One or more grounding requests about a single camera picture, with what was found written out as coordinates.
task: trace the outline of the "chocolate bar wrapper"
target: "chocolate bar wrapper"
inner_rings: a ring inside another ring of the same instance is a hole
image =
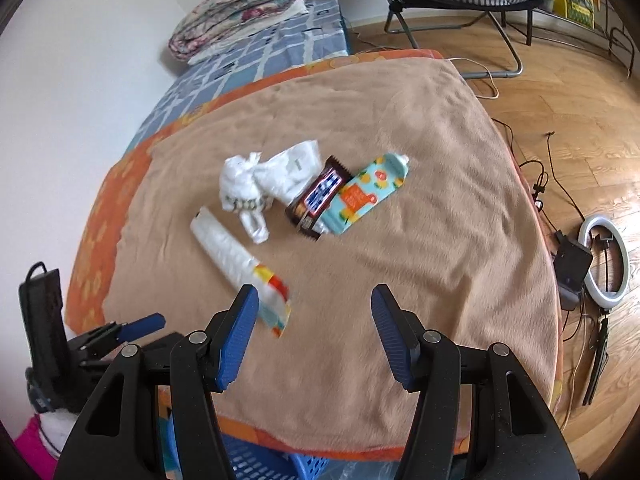
[[[334,156],[330,156],[318,177],[285,209],[285,214],[302,234],[318,240],[316,222],[331,200],[353,175]]]

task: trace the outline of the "white wrapper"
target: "white wrapper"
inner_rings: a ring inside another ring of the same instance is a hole
[[[289,205],[322,171],[316,140],[306,140],[259,163],[260,153],[249,158],[232,156],[220,173],[222,209],[238,213],[251,240],[261,244],[269,238],[262,211],[273,199]]]
[[[258,290],[258,314],[280,336],[291,311],[287,287],[254,258],[206,207],[200,208],[191,221],[191,232],[235,290],[240,290],[245,283]]]

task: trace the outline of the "rolled plastic bag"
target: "rolled plastic bag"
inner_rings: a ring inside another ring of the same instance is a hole
[[[289,289],[260,263],[206,208],[191,221],[191,232],[236,291],[245,283],[258,290],[258,315],[280,337],[289,321]]]
[[[259,160],[260,153],[257,152],[249,154],[249,158],[232,156],[225,161],[220,173],[222,209],[238,213],[244,230],[256,244],[269,238],[262,212],[273,203],[273,199],[265,196],[254,181],[254,169]]]

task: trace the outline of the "pink object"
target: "pink object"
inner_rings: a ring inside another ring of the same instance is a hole
[[[49,454],[40,440],[37,415],[31,417],[27,427],[16,439],[15,447],[42,480],[52,480],[58,461]]]

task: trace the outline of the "metal screw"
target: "metal screw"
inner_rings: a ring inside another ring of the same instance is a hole
[[[501,355],[502,357],[509,355],[509,347],[504,343],[496,343],[493,348],[494,353]]]
[[[120,353],[123,357],[133,357],[138,353],[138,345],[127,345],[120,351]]]
[[[207,334],[205,334],[201,330],[194,332],[189,336],[189,343],[193,343],[194,345],[199,345],[200,343],[204,343],[206,340],[207,340]]]
[[[439,343],[442,339],[442,336],[435,330],[427,330],[422,337],[427,343]]]

